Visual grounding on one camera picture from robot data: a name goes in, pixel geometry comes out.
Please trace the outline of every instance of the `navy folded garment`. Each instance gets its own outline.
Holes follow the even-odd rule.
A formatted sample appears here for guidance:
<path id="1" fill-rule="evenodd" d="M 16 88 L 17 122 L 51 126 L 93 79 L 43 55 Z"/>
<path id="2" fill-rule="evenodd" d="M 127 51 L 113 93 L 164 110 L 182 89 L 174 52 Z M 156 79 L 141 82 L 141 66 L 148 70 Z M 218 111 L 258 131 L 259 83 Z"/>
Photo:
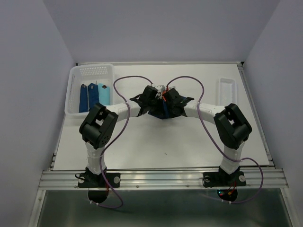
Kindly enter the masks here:
<path id="1" fill-rule="evenodd" d="M 99 102 L 98 85 L 91 83 L 88 86 L 89 90 L 89 108 L 92 108 L 96 103 Z"/>
<path id="2" fill-rule="evenodd" d="M 80 88 L 80 104 L 79 113 L 84 113 L 89 110 L 88 97 L 87 97 L 87 87 L 82 84 Z"/>

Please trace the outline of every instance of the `purple cable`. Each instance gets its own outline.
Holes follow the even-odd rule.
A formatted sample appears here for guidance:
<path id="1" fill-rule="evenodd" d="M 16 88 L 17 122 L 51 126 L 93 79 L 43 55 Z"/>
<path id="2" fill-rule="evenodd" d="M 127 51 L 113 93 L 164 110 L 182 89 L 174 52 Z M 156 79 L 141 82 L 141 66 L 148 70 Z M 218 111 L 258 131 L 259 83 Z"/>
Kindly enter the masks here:
<path id="1" fill-rule="evenodd" d="M 252 197 L 250 197 L 249 199 L 246 199 L 246 200 L 243 200 L 243 201 L 239 201 L 239 202 L 237 202 L 237 201 L 236 201 L 236 202 L 231 202 L 231 203 L 239 204 L 239 203 L 248 202 L 248 201 L 254 199 L 254 198 L 260 193 L 260 191 L 261 191 L 261 189 L 262 189 L 262 186 L 263 186 L 263 182 L 264 182 L 264 175 L 263 175 L 263 171 L 262 171 L 261 166 L 260 166 L 254 159 L 252 159 L 252 158 L 250 158 L 250 157 L 244 157 L 244 158 L 241 158 L 240 160 L 236 160 L 236 159 L 230 158 L 230 157 L 228 157 L 226 154 L 224 154 L 224 152 L 219 148 L 218 144 L 217 144 L 216 141 L 213 139 L 212 135 L 211 135 L 210 132 L 208 131 L 207 127 L 205 126 L 205 124 L 204 124 L 204 122 L 203 122 L 203 119 L 202 119 L 202 116 L 201 116 L 201 113 L 200 113 L 200 101 L 201 101 L 201 99 L 202 99 L 202 97 L 203 97 L 203 95 L 204 95 L 204 86 L 203 86 L 202 82 L 201 82 L 200 80 L 194 78 L 194 77 L 190 77 L 190 76 L 181 76 L 181 77 L 176 77 L 176 78 L 172 79 L 170 82 L 168 82 L 168 84 L 166 85 L 166 88 L 168 88 L 168 86 L 169 86 L 169 84 L 170 84 L 171 82 L 173 82 L 173 81 L 175 81 L 175 80 L 177 80 L 177 79 L 180 79 L 180 78 L 190 78 L 190 79 L 194 79 L 195 81 L 197 81 L 197 82 L 201 85 L 201 87 L 202 87 L 202 94 L 201 94 L 200 98 L 198 99 L 198 105 L 197 105 L 197 111 L 198 111 L 199 119 L 200 119 L 200 121 L 201 121 L 201 123 L 202 123 L 202 126 L 203 126 L 203 128 L 205 129 L 205 131 L 206 131 L 208 137 L 209 137 L 210 140 L 213 142 L 213 144 L 215 145 L 215 147 L 219 150 L 219 152 L 220 152 L 225 158 L 227 158 L 228 160 L 233 161 L 233 162 L 241 162 L 241 161 L 243 161 L 243 160 L 250 160 L 250 161 L 254 162 L 254 163 L 257 165 L 257 167 L 259 168 L 259 170 L 260 170 L 260 173 L 261 173 L 261 184 L 260 184 L 260 187 L 259 187 L 258 191 L 256 192 L 256 194 L 254 194 L 254 195 L 253 195 Z"/>
<path id="2" fill-rule="evenodd" d="M 103 167 L 102 167 L 102 162 L 101 162 L 101 159 L 102 159 L 102 156 L 104 155 L 105 151 L 122 135 L 122 133 L 124 132 L 125 128 L 127 127 L 127 124 L 128 124 L 128 121 L 129 121 L 129 118 L 130 118 L 130 106 L 129 104 L 127 103 L 127 100 L 126 98 L 121 95 L 117 88 L 116 88 L 116 82 L 118 82 L 119 80 L 121 79 L 125 79 L 125 78 L 143 78 L 143 79 L 146 79 L 148 80 L 151 84 L 152 82 L 146 78 L 146 77 L 143 77 L 143 76 L 127 76 L 127 77 L 121 77 L 119 79 L 116 79 L 113 83 L 113 87 L 114 87 L 114 90 L 115 92 L 125 101 L 125 104 L 127 106 L 127 118 L 126 118 L 126 122 L 123 126 L 123 129 L 119 132 L 119 134 L 107 145 L 106 148 L 104 148 L 104 150 L 102 151 L 101 155 L 100 155 L 100 169 L 101 169 L 101 174 L 103 176 L 103 179 L 105 180 L 106 184 L 109 186 L 109 188 L 113 191 L 113 193 L 119 198 L 119 200 L 121 201 L 121 204 L 119 206 L 107 206 L 107 205 L 101 205 L 101 204 L 98 204 L 99 207 L 103 207 L 103 208 L 110 208 L 110 209 L 117 209 L 117 208 L 120 208 L 123 206 L 124 202 L 123 202 L 123 199 L 122 197 L 119 195 L 119 193 L 110 185 L 110 183 L 108 182 L 106 176 L 105 176 L 105 173 L 103 171 Z"/>

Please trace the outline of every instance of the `purple hose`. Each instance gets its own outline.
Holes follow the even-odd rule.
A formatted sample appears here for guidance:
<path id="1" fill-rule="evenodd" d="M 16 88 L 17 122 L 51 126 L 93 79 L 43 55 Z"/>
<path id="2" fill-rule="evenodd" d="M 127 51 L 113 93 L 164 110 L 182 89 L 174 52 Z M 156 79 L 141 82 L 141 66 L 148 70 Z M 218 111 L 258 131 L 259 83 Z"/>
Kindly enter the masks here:
<path id="1" fill-rule="evenodd" d="M 260 166 L 254 159 L 252 159 L 252 158 L 250 158 L 250 157 L 244 157 L 244 158 L 241 158 L 240 160 L 236 160 L 236 159 L 230 158 L 230 157 L 228 157 L 226 154 L 224 154 L 224 152 L 219 148 L 218 144 L 217 144 L 216 141 L 213 139 L 212 135 L 211 135 L 210 132 L 208 131 L 207 127 L 205 126 L 205 124 L 204 124 L 204 122 L 203 122 L 203 119 L 202 119 L 202 116 L 201 116 L 201 113 L 200 113 L 200 101 L 201 101 L 201 99 L 202 99 L 202 97 L 203 97 L 203 95 L 204 95 L 204 86 L 203 86 L 202 82 L 201 82 L 200 80 L 194 78 L 194 77 L 190 77 L 190 76 L 181 76 L 181 77 L 176 77 L 176 78 L 172 79 L 170 82 L 168 82 L 168 84 L 166 85 L 166 88 L 168 88 L 168 86 L 169 86 L 169 84 L 170 84 L 171 82 L 173 82 L 173 81 L 175 81 L 175 80 L 177 80 L 177 79 L 180 79 L 180 78 L 190 78 L 190 79 L 194 79 L 195 81 L 197 81 L 197 82 L 201 85 L 201 87 L 202 87 L 202 94 L 201 94 L 200 98 L 198 99 L 198 105 L 197 105 L 197 111 L 198 111 L 199 119 L 200 119 L 200 121 L 201 121 L 201 123 L 202 123 L 202 126 L 203 126 L 203 128 L 205 129 L 205 131 L 206 131 L 208 137 L 209 137 L 210 140 L 213 142 L 213 144 L 215 145 L 215 147 L 219 150 L 219 152 L 220 152 L 225 158 L 227 158 L 228 160 L 233 161 L 233 162 L 241 162 L 241 161 L 243 161 L 243 160 L 250 160 L 250 161 L 254 162 L 254 163 L 257 165 L 257 167 L 259 168 L 259 170 L 260 170 L 260 173 L 261 173 L 261 184 L 260 184 L 260 187 L 259 187 L 258 191 L 256 192 L 256 194 L 254 194 L 254 195 L 253 195 L 251 198 L 249 198 L 249 199 L 246 199 L 246 200 L 243 200 L 243 201 L 239 201 L 239 202 L 237 202 L 237 201 L 236 201 L 236 202 L 231 202 L 231 203 L 239 204 L 239 203 L 248 202 L 248 201 L 254 199 L 254 198 L 260 193 L 260 191 L 261 191 L 261 189 L 262 189 L 262 186 L 263 186 L 263 182 L 264 182 L 264 175 L 263 175 L 263 171 L 262 171 L 261 166 Z M 211 199 L 214 199 L 214 200 L 218 200 L 217 198 L 213 198 L 213 197 L 209 197 L 209 196 L 207 196 L 207 198 L 211 198 Z"/>
<path id="2" fill-rule="evenodd" d="M 106 148 L 104 148 L 104 150 L 102 151 L 101 155 L 100 155 L 100 169 L 101 169 L 101 174 L 103 176 L 103 179 L 105 180 L 106 184 L 109 186 L 109 188 L 113 191 L 113 193 L 119 198 L 119 200 L 121 201 L 121 204 L 119 206 L 107 206 L 107 205 L 101 205 L 101 204 L 98 204 L 99 207 L 103 207 L 103 208 L 110 208 L 110 209 L 117 209 L 117 208 L 120 208 L 123 206 L 124 202 L 123 202 L 123 199 L 122 197 L 119 195 L 119 193 L 110 185 L 110 183 L 108 182 L 106 176 L 105 176 L 105 173 L 103 171 L 103 167 L 102 167 L 102 162 L 101 162 L 101 158 L 102 156 L 104 155 L 104 152 L 121 136 L 121 134 L 124 132 L 125 128 L 127 127 L 127 124 L 129 122 L 129 118 L 130 118 L 130 106 L 129 104 L 127 103 L 127 100 L 126 98 L 121 95 L 117 88 L 116 88 L 116 82 L 118 82 L 119 80 L 121 79 L 125 79 L 125 78 L 143 78 L 143 79 L 146 79 L 148 80 L 151 84 L 152 82 L 146 78 L 146 77 L 143 77 L 143 76 L 127 76 L 127 77 L 121 77 L 119 79 L 116 79 L 114 81 L 114 84 L 113 84 L 113 87 L 114 87 L 114 90 L 116 91 L 116 93 L 125 101 L 125 104 L 127 106 L 127 118 L 126 118 L 126 122 L 123 126 L 123 129 L 119 132 L 119 134 L 107 145 Z"/>

